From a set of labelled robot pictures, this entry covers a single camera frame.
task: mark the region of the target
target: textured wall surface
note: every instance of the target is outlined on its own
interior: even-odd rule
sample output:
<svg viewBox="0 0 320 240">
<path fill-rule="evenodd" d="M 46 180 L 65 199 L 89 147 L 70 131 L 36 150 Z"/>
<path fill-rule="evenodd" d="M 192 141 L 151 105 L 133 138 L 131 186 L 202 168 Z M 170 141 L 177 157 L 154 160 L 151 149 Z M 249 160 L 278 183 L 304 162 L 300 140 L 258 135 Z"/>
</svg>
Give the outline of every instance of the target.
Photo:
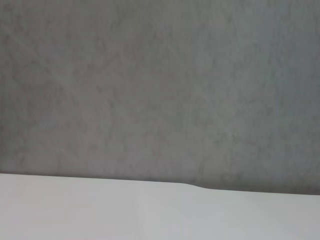
<svg viewBox="0 0 320 240">
<path fill-rule="evenodd" d="M 0 0 L 0 172 L 320 193 L 320 1 Z"/>
</svg>

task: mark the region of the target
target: white surface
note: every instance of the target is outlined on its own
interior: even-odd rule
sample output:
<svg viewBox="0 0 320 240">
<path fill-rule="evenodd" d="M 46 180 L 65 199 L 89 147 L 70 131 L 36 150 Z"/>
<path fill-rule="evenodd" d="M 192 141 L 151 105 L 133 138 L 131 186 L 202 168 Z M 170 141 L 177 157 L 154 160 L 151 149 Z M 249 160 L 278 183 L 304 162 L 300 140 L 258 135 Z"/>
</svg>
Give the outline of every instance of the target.
<svg viewBox="0 0 320 240">
<path fill-rule="evenodd" d="M 1 240 L 319 240 L 320 196 L 0 174 Z"/>
</svg>

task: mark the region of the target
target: gray wall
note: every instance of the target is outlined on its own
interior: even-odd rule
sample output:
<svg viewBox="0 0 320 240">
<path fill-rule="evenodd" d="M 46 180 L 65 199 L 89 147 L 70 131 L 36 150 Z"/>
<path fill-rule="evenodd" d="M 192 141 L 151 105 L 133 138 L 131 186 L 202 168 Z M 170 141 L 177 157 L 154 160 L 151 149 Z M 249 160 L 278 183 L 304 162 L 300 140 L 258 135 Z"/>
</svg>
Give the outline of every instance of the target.
<svg viewBox="0 0 320 240">
<path fill-rule="evenodd" d="M 320 193 L 320 1 L 0 0 L 0 172 Z"/>
</svg>

